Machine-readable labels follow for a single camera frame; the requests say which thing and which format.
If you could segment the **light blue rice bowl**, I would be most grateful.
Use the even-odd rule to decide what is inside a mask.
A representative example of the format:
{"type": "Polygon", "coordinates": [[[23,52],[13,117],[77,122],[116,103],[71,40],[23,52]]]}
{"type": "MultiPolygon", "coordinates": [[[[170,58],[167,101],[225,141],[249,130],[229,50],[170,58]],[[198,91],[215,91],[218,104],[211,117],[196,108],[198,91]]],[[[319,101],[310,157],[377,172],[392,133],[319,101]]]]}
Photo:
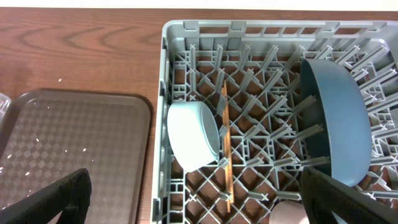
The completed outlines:
{"type": "Polygon", "coordinates": [[[209,107],[202,101],[179,101],[167,114],[169,141],[183,170],[193,172],[218,160],[220,136],[209,107]]]}

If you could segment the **brown plastic serving tray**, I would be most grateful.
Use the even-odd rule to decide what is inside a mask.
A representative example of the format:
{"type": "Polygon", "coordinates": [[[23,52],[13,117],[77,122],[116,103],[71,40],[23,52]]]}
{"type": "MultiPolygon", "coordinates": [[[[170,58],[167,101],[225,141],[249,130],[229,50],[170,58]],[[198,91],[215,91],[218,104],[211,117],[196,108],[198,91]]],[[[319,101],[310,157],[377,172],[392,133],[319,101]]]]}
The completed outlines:
{"type": "Polygon", "coordinates": [[[87,169],[87,223],[135,223],[151,111],[138,96],[35,90],[1,123],[1,208],[87,169]]]}

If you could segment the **clear plastic bin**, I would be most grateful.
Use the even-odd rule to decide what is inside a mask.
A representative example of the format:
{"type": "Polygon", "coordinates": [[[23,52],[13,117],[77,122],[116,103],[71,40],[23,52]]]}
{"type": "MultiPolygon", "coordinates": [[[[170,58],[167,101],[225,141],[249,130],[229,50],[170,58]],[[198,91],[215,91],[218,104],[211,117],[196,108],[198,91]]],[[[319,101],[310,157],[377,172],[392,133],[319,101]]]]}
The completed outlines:
{"type": "Polygon", "coordinates": [[[10,104],[11,99],[7,95],[0,93],[0,123],[2,123],[10,104]]]}

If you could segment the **dark blue bowl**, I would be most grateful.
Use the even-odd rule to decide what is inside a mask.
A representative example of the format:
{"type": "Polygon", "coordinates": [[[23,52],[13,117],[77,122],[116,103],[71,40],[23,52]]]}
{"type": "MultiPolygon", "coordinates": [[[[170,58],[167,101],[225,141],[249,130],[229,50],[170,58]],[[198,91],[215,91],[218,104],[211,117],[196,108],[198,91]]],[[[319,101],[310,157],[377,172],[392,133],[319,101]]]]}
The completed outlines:
{"type": "Polygon", "coordinates": [[[363,96],[350,72],[335,62],[305,59],[300,94],[303,100],[316,99],[303,111],[305,128],[322,127],[305,139],[308,153],[330,160],[316,168],[349,187],[360,183],[370,166],[372,136],[363,96]]]}

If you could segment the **wooden chopstick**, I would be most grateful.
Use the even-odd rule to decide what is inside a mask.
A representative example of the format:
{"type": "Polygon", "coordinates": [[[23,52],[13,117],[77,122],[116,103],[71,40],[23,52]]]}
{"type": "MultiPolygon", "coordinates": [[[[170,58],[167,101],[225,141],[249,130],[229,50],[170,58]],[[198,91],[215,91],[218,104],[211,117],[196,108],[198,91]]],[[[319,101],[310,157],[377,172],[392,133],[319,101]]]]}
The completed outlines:
{"type": "Polygon", "coordinates": [[[226,135],[224,137],[224,157],[227,159],[229,164],[225,168],[225,182],[226,191],[230,194],[230,199],[227,200],[227,211],[231,212],[231,205],[234,203],[234,190],[233,190],[233,166],[231,158],[231,135],[229,126],[229,106],[228,106],[228,92],[227,84],[224,81],[223,88],[221,90],[221,96],[226,100],[224,111],[223,111],[223,125],[226,127],[226,135]]]}

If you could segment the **grey dishwasher rack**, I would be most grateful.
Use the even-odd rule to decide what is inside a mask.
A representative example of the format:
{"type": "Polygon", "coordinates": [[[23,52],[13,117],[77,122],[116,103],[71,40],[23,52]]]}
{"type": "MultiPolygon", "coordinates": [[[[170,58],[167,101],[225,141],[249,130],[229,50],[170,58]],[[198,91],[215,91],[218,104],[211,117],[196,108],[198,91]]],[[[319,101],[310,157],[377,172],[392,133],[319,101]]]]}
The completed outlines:
{"type": "Polygon", "coordinates": [[[300,64],[347,69],[363,94],[373,137],[371,166],[357,189],[397,208],[397,22],[177,20],[162,29],[152,179],[152,223],[267,223],[280,202],[300,201],[304,167],[325,164],[306,143],[300,64]],[[231,136],[235,203],[226,160],[193,172],[177,163],[167,135],[176,101],[208,105],[231,136]]]}

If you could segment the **pink cup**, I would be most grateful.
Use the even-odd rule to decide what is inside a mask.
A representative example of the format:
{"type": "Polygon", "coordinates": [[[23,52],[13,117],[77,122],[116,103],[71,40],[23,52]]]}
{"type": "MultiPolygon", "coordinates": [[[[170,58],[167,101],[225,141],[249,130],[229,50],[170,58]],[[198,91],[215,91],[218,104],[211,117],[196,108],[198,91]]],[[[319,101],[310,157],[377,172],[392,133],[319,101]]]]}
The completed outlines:
{"type": "Polygon", "coordinates": [[[271,211],[270,224],[309,224],[302,204],[293,201],[279,202],[271,211]]]}

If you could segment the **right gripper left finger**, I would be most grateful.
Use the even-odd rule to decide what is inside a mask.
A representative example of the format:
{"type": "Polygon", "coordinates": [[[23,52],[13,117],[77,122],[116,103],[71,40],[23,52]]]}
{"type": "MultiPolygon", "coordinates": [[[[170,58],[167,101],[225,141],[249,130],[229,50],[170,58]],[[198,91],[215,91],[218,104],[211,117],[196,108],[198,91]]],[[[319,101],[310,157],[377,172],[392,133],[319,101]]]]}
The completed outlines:
{"type": "Polygon", "coordinates": [[[90,206],[91,179],[78,169],[38,192],[1,210],[1,223],[84,223],[90,206]]]}

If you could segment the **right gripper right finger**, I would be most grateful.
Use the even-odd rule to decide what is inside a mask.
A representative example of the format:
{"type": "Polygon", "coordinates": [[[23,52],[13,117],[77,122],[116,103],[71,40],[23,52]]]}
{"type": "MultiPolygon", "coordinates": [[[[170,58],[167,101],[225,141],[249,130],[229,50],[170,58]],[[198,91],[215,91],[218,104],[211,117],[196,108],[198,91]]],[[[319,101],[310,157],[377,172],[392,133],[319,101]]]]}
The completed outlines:
{"type": "Polygon", "coordinates": [[[397,223],[397,212],[312,168],[304,168],[299,191],[310,223],[397,223]]]}

